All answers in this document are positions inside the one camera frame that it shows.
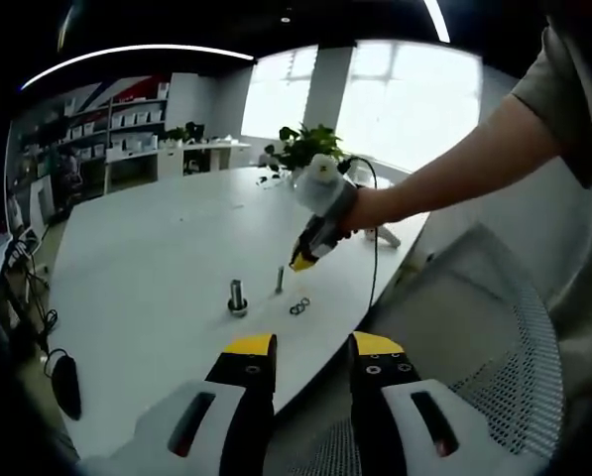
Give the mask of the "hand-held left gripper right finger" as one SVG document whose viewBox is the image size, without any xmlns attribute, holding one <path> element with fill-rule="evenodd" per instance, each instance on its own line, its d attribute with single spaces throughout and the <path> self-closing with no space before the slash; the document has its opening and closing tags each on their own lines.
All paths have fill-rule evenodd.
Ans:
<svg viewBox="0 0 592 476">
<path fill-rule="evenodd" d="M 362 331 L 348 338 L 351 423 L 365 475 L 535 475 L 488 419 L 444 384 L 422 379 L 403 347 Z"/>
</svg>

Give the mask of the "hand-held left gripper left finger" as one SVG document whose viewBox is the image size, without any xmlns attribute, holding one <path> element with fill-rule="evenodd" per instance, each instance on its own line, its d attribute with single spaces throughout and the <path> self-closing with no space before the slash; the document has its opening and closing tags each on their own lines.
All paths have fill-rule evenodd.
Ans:
<svg viewBox="0 0 592 476">
<path fill-rule="evenodd" d="M 128 442 L 80 461 L 79 474 L 262 474 L 274 431 L 276 373 L 275 334 L 232 341 L 203 380 L 153 405 Z"/>
</svg>

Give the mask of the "person's right hand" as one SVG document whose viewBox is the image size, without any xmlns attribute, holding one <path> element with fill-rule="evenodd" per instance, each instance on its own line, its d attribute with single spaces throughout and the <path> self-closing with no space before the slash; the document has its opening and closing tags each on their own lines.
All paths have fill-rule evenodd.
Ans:
<svg viewBox="0 0 592 476">
<path fill-rule="evenodd" d="M 339 229 L 348 236 L 359 230 L 376 229 L 405 218 L 404 206 L 394 187 L 357 189 L 356 200 L 339 222 Z"/>
</svg>

